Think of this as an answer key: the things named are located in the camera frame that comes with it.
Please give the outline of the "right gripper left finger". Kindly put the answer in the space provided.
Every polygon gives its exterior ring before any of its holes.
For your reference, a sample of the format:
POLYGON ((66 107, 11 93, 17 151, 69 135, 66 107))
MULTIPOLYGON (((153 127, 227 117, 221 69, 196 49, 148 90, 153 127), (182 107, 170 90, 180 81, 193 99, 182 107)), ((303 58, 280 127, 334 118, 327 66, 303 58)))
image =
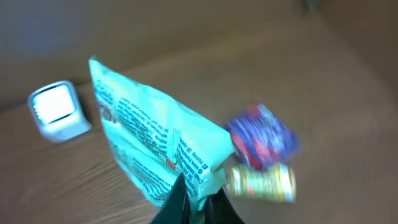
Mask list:
POLYGON ((189 224, 189 217, 189 197, 183 174, 180 174, 166 201, 149 224, 189 224))

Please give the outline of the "teal tissue pack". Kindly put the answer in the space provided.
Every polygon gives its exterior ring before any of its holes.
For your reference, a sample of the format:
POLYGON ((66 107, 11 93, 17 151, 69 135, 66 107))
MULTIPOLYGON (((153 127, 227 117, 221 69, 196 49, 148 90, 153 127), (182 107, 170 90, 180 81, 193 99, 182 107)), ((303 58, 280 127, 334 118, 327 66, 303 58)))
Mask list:
POLYGON ((122 170, 157 207, 182 175, 191 208, 202 210, 225 183, 221 165, 233 153, 229 133, 94 57, 88 63, 103 131, 122 170))

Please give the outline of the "red purple liner pack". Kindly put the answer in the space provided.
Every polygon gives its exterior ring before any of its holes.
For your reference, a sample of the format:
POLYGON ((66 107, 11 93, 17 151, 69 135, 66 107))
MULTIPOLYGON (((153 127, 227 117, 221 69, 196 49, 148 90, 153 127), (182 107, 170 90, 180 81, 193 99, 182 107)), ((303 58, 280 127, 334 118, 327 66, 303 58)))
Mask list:
POLYGON ((256 170, 286 162, 299 151, 298 136, 260 101, 230 119, 226 130, 239 160, 256 170))

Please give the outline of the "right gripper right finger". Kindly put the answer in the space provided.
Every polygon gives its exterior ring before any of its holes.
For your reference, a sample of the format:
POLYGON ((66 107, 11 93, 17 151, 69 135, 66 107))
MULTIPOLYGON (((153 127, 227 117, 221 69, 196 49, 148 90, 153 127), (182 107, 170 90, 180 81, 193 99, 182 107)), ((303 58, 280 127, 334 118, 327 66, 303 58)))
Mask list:
POLYGON ((205 224, 244 224, 223 189, 208 197, 205 203, 205 224))

